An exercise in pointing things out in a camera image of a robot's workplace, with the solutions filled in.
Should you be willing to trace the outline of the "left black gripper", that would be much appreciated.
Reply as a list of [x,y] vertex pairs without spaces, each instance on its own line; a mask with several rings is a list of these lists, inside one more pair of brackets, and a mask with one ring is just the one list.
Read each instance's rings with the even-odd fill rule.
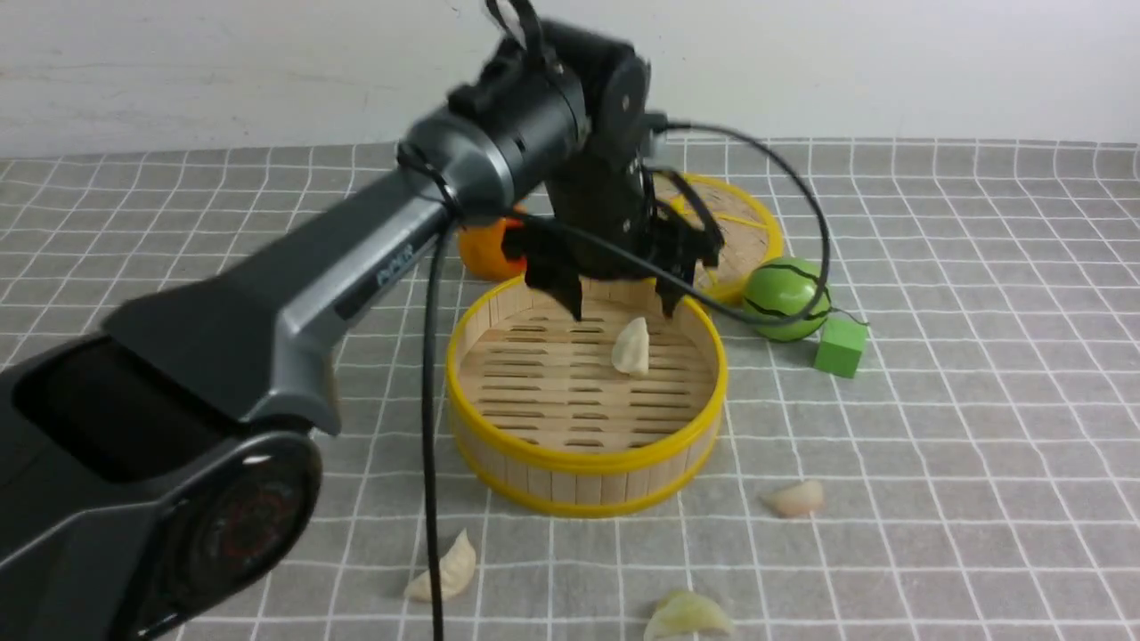
[[612,169],[583,154],[546,182],[552,216],[534,216],[502,235],[502,253],[526,260],[526,286],[583,320],[586,279],[656,279],[671,318],[695,289],[697,266],[720,263],[724,232],[697,187],[673,167],[635,159]]

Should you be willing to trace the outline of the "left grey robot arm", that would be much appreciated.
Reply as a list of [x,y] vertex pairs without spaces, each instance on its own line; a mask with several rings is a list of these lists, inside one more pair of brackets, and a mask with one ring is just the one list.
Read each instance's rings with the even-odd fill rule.
[[417,121],[396,167],[184,287],[3,372],[5,640],[150,640],[256,584],[321,490],[311,430],[341,429],[334,346],[459,224],[539,185],[549,222],[506,232],[526,284],[581,315],[581,279],[648,279],[663,313],[724,240],[653,193],[663,115],[622,40],[487,5],[500,44]]

